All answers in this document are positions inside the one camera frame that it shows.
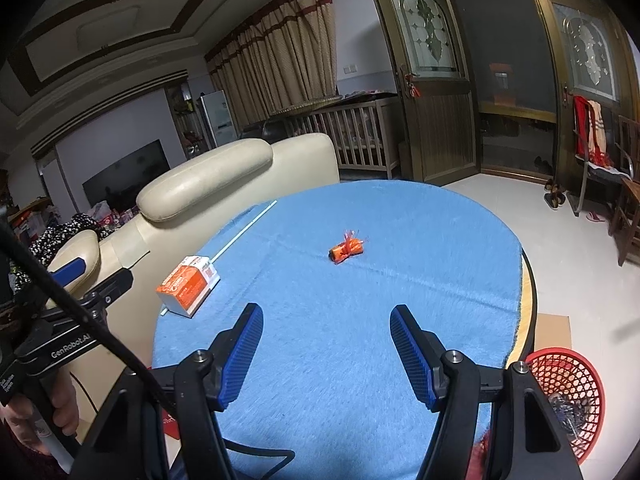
black wire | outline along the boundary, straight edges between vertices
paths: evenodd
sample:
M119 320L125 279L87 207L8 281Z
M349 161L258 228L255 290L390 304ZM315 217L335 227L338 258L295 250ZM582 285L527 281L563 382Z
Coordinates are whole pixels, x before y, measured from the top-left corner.
M227 440L226 438L224 438L223 440L227 449L242 453L244 455L285 457L284 460L278 462L275 467L272 467L264 475L262 475L260 477L260 480L267 480L267 478L271 478L278 471L280 471L280 469L282 469L296 457L296 453L292 449L263 449L261 447L244 446L243 444L238 444L237 442Z
M78 383L78 386L80 386L81 390L84 391L84 394L87 398L87 400L89 401L89 404L91 404L91 407L94 409L95 414L98 414L98 408L95 407L94 404L94 400L91 398L91 395L89 395L89 392L86 390L86 388L84 387L84 384L82 384L80 382L80 379L78 379L73 372L69 372L69 375L71 375L74 378L74 381L76 383Z
M22 245L5 221L0 221L0 250L13 260L34 283L49 296L69 317L84 328L98 343L120 359L130 370L138 375L140 380L158 401L160 406L176 418L175 405L169 400L158 381L146 369L142 361L116 338L109 330L87 315L83 308L45 269L31 251Z

ceiling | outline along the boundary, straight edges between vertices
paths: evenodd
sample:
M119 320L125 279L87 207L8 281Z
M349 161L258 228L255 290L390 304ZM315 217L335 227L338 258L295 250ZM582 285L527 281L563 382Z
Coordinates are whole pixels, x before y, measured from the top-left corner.
M270 0L47 0L0 68L0 152L75 96L203 56Z

red curtain trim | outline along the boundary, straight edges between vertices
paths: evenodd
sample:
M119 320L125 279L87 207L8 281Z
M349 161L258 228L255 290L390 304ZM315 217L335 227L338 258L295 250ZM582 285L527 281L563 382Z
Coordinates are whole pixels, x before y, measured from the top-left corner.
M285 4L290 4L291 2L294 2L294 1L295 0L271 0L264 7L259 9L253 15L249 16L246 20L244 20L244 22L238 25L234 30L232 30L229 34L227 34L222 40L220 40L211 50L209 50L204 56L205 61L207 62L211 61L214 58L214 56L216 56L223 48L227 46L228 43L230 43L235 38L237 38L240 34L245 32L252 25L258 25L258 23L260 23L260 21L267 14L273 12L274 10L278 9L279 7ZM300 12L303 12L304 10L309 9L311 7L313 6L305 7L305 9L302 9Z
M260 37L256 37L256 38L251 38L249 41L247 41L246 43L242 44L238 50L236 50L233 54L231 54L231 56L225 58L222 62L220 62L219 64L217 64L215 67L213 67L209 73L213 73L217 70L220 70L222 68L222 66L226 63L228 63L230 60L232 60L233 58L237 57L240 55L240 53L247 49L249 46L251 46L254 43L257 43L258 41L265 41L265 38L271 34L272 32L274 32L275 30L279 30L280 28L284 27L287 23L289 22L293 22L294 20L298 19L300 16L304 16L305 14L308 14L310 12L314 12L315 10L318 10L320 7L322 7L325 4L330 4L333 3L332 0L318 0L316 3L314 3L311 6L305 7L304 9L300 10L299 12L296 12L294 15L292 16L285 16L285 18L280 22L277 23L276 25L273 25L273 27L269 27L267 30L264 31L264 34ZM224 46L222 46L218 52L216 52L214 54L214 56L216 56L217 54L220 53L220 51L225 48L228 45L228 43L225 43Z

orange candy wrapper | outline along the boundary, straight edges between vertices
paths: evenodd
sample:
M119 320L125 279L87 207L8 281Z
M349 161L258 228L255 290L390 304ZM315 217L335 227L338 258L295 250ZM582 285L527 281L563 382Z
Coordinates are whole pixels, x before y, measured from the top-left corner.
M339 264L352 254L362 254L364 252L363 243L363 240L358 240L355 237L353 231L347 231L344 234L344 241L329 250L329 258L334 264Z

sofa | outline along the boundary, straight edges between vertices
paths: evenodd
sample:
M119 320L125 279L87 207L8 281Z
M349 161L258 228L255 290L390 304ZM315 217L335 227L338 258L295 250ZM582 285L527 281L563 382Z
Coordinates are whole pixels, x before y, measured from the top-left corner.
M110 330L147 366L161 301L156 286L230 219L257 203L339 182L334 146L325 134L305 134L272 145L244 139L204 153L149 183L138 195L140 213L98 242L94 232L69 240L49 266L54 271L81 257L86 270L67 286L80 298L127 267L132 288L108 307ZM124 365L99 346L70 370L99 407ZM94 412L78 394L81 418Z

